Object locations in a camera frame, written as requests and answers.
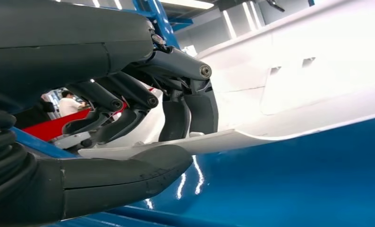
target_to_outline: ceiling light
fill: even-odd
[[[93,4],[95,7],[99,8],[100,7],[100,3],[98,0],[93,0]]]
[[[250,1],[250,6],[251,6],[251,9],[252,9],[253,14],[254,14],[254,21],[256,22],[257,29],[260,29],[262,26],[261,26],[261,23],[260,23],[260,18],[258,18],[256,8],[254,7],[253,1]]]
[[[225,21],[226,21],[226,25],[227,25],[228,30],[229,30],[229,34],[230,34],[230,36],[231,36],[232,39],[235,39],[237,36],[236,36],[235,30],[233,29],[233,26],[232,26],[232,23],[230,21],[228,12],[226,10],[224,10],[222,13],[224,15],[224,18],[225,18]]]
[[[254,31],[256,29],[256,26],[254,25],[253,18],[251,17],[249,7],[247,6],[247,3],[243,3],[243,10],[245,11],[247,21],[249,22],[250,30]]]
[[[117,5],[117,8],[118,8],[119,10],[121,10],[121,9],[122,9],[122,5],[121,5],[121,3],[119,2],[119,0],[114,0],[114,2],[115,2],[115,5]]]
[[[214,6],[212,3],[197,1],[197,0],[160,0],[163,3],[169,3],[180,6],[188,6],[199,9],[209,9]]]

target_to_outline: red object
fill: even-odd
[[[122,109],[118,110],[115,112],[121,113],[128,105],[124,103]],[[79,120],[79,119],[84,119],[87,114],[89,114],[90,109],[87,110],[82,110],[80,112],[61,117],[55,120],[51,120],[48,122],[43,122],[34,126],[31,126],[29,128],[23,129],[24,132],[27,132],[41,140],[44,141],[50,141],[53,138],[56,138],[58,136],[62,135],[62,127],[66,125],[68,122],[74,121],[74,120]]]

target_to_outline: person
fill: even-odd
[[[62,93],[62,99],[59,103],[59,109],[60,109],[60,115],[61,117],[65,117],[71,114],[75,114],[79,111],[80,108],[83,108],[86,106],[86,103],[78,103],[73,97],[75,95],[68,91],[64,90]]]

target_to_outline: white shirt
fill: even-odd
[[[82,104],[78,103],[72,98],[62,98],[60,100],[59,106],[61,117],[65,117],[67,115],[77,113]]]

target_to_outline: robotic hand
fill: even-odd
[[[163,91],[165,125],[159,141],[183,139],[189,129],[204,134],[217,132],[218,108],[210,82],[211,68],[172,46],[166,46],[153,29],[150,33],[157,48],[148,59],[128,64],[106,77],[96,78],[98,84],[83,82],[67,86],[78,96],[93,100],[99,108],[86,119],[66,125],[65,134],[101,125],[109,113],[121,108],[120,100],[127,102],[128,109],[119,120],[100,128],[96,140],[104,144],[131,132],[150,109],[158,105],[158,99],[138,80]],[[107,113],[106,117],[100,118],[103,112]]]
[[[140,201],[162,192],[190,166],[189,153],[174,145],[125,161],[46,158],[15,142],[9,130],[11,113],[33,106],[48,90],[68,87],[96,106],[87,119],[65,129],[69,133],[97,127],[126,99],[130,108],[121,121],[100,129],[101,141],[111,141],[158,104],[140,80],[165,92],[160,140],[184,137],[189,109],[191,131],[214,132],[211,69],[158,41],[151,23],[137,14],[0,0],[0,227],[41,226]],[[178,118],[184,120],[182,130],[170,123]]]

